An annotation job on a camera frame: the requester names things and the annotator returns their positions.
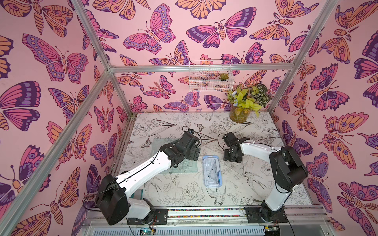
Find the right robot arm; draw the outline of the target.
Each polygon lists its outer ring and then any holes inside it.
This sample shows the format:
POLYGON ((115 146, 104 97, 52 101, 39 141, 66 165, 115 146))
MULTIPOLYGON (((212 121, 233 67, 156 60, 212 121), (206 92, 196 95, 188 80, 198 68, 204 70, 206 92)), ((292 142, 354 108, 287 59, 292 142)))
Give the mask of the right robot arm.
POLYGON ((240 163, 244 155, 250 155, 271 165, 274 188, 262 201, 258 216, 267 223, 283 210, 284 204, 293 192, 309 175, 296 150, 291 146, 272 147, 267 144, 248 142, 248 138, 237 138, 229 132, 222 136, 227 146, 223 151, 224 161, 240 163))

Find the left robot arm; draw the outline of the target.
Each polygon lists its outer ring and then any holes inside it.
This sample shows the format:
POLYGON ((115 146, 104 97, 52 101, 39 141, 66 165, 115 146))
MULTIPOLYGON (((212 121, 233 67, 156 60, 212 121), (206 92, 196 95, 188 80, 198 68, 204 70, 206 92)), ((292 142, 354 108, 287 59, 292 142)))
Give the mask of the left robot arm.
POLYGON ((201 141, 189 129, 176 141, 162 145, 153 156, 136 168, 114 177, 104 177, 95 204, 112 226, 123 219, 137 219, 143 224, 155 220, 156 208, 147 199, 133 199, 146 182, 170 168, 177 168, 185 159, 197 161, 201 141))

